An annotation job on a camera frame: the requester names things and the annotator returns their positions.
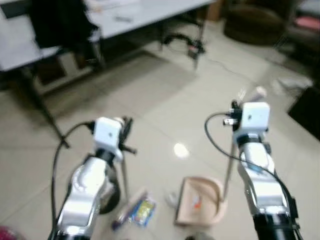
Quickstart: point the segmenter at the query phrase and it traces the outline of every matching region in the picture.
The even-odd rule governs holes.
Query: table
[[[120,7],[105,9],[101,12],[88,12],[88,18],[100,27],[103,39],[109,39],[125,34],[136,29],[159,23],[160,43],[164,39],[164,26],[162,21],[180,14],[204,9],[208,11],[213,0],[140,0],[140,3],[133,3]],[[119,21],[117,17],[127,16],[130,21]],[[201,40],[204,32],[205,21],[199,24],[199,36]],[[34,41],[33,31],[29,18],[25,15],[0,21],[0,72],[12,70],[23,70],[27,77],[23,82],[26,92],[34,105],[43,113],[44,117],[51,124],[61,140],[64,139],[62,132],[57,126],[55,119],[43,102],[33,84],[33,74],[29,68],[44,58],[54,56],[59,47],[39,49]]]

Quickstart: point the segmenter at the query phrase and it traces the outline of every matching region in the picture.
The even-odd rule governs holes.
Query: trash
[[[227,210],[220,181],[188,176],[181,186],[175,224],[209,227],[219,223]]]
[[[299,96],[305,89],[311,87],[313,82],[308,78],[278,77],[271,82],[271,87],[277,95],[290,94],[293,97]]]
[[[140,203],[148,196],[147,189],[141,188],[135,195],[133,195],[128,203],[122,207],[122,209],[117,214],[115,220],[111,224],[112,230],[117,230],[121,227],[132,213],[137,209]]]
[[[170,192],[165,196],[165,201],[170,207],[177,209],[179,205],[179,196],[175,192]]]
[[[146,227],[152,214],[156,208],[156,203],[150,198],[145,198],[141,201],[141,203],[137,206],[137,208],[133,211],[131,215],[132,222],[136,222],[140,226]]]

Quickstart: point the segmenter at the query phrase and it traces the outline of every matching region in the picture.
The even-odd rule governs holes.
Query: beige dustpan
[[[198,226],[218,223],[227,210],[227,202],[222,199],[222,184],[218,180],[210,177],[185,177],[175,223]]]

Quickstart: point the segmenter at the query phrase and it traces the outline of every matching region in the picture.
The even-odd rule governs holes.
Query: electrical cord
[[[213,114],[211,114],[210,116],[207,117],[207,119],[204,122],[204,131],[205,131],[205,134],[208,137],[209,141],[223,155],[227,156],[228,158],[232,158],[234,160],[237,160],[239,162],[246,163],[248,166],[254,166],[255,168],[260,169],[261,171],[268,173],[269,175],[271,175],[280,184],[281,188],[284,191],[286,200],[288,201],[289,212],[290,212],[290,220],[291,220],[291,227],[292,227],[293,231],[295,232],[295,234],[297,235],[298,240],[304,240],[303,237],[300,234],[300,231],[299,231],[300,226],[299,226],[299,224],[296,223],[296,217],[294,216],[294,215],[298,215],[297,211],[294,209],[294,206],[293,206],[293,204],[295,205],[295,200],[291,196],[287,186],[284,184],[284,182],[276,174],[270,172],[268,169],[266,169],[264,167],[261,167],[259,165],[256,165],[254,163],[248,162],[246,160],[243,160],[243,159],[241,159],[239,157],[232,156],[229,153],[227,153],[225,150],[223,150],[221,147],[219,147],[217,145],[217,143],[213,140],[213,138],[210,135],[209,130],[208,130],[209,121],[211,119],[217,117],[217,116],[230,116],[230,113],[229,112],[216,112],[216,113],[213,113]]]
[[[176,53],[180,53],[180,54],[185,54],[187,53],[187,50],[178,50],[178,49],[175,49],[169,45],[166,46],[169,50],[171,50],[172,52],[176,52]],[[215,64],[218,64],[220,65],[224,70],[226,70],[227,72],[235,75],[235,76],[238,76],[244,80],[247,80],[249,81],[250,83],[254,84],[255,86],[258,86],[258,84],[256,82],[254,82],[252,79],[250,79],[248,76],[242,74],[242,73],[239,73],[239,72],[236,72],[236,71],[233,71],[231,69],[229,69],[223,62],[220,62],[218,60],[213,60],[211,58],[209,58],[207,55],[206,55],[206,59],[209,60],[210,62],[212,63],[215,63]]]
[[[61,151],[62,146],[65,143],[65,140],[69,135],[75,131],[77,128],[81,126],[87,126],[89,129],[93,129],[94,122],[90,121],[84,121],[76,124],[72,128],[70,128],[66,134],[63,136],[61,139],[58,147],[55,150],[54,158],[53,158],[53,164],[52,164],[52,176],[51,176],[51,220],[52,220],[52,230],[51,230],[51,240],[55,236],[55,232],[57,230],[57,210],[56,210],[56,193],[55,193],[55,188],[56,188],[56,174],[57,174],[57,165],[58,165],[58,158],[59,158],[59,153]]]

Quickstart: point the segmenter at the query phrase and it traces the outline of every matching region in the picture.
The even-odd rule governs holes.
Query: metal stand
[[[208,18],[208,11],[209,11],[209,5],[203,6],[201,8],[198,9],[198,14],[196,17],[200,17],[200,23],[199,21],[197,22],[197,25],[199,27],[199,34],[198,34],[198,38],[197,41],[199,43],[202,43],[203,41],[203,37],[204,37],[204,32],[205,32],[205,27],[206,27],[206,21]],[[198,64],[199,64],[199,51],[198,54],[196,55],[196,58],[194,60],[194,69],[196,70],[198,68]]]
[[[63,136],[61,130],[59,129],[54,117],[49,112],[47,106],[45,105],[42,97],[37,92],[35,86],[34,86],[34,74],[33,72],[28,68],[25,67],[21,70],[22,75],[24,76],[24,79],[20,81],[21,86],[27,93],[27,96],[29,100],[34,104],[34,106],[42,113],[42,115],[45,117],[45,119],[48,121],[48,123],[52,126],[54,132],[59,137],[60,141],[63,141],[63,144],[66,148],[69,148],[69,144],[65,141],[65,137]]]
[[[234,156],[235,153],[236,153],[236,144],[232,143],[230,155]],[[235,163],[235,160],[232,157],[229,157],[228,169],[226,172],[224,186],[223,186],[223,199],[222,199],[223,202],[227,199],[230,177],[231,177],[232,170],[234,168],[234,163]]]
[[[102,69],[105,69],[106,68],[106,61],[104,58],[105,46],[104,46],[104,39],[102,37],[101,28],[98,29],[98,33],[99,33],[99,40],[98,40],[97,44],[92,43],[93,44],[93,51],[94,51],[94,55],[95,55],[96,59],[99,62],[99,66]]]
[[[121,163],[121,171],[122,171],[122,177],[123,177],[123,186],[125,191],[125,196],[127,201],[129,201],[129,186],[128,186],[128,175],[127,175],[127,163],[126,158],[123,157],[123,161]]]

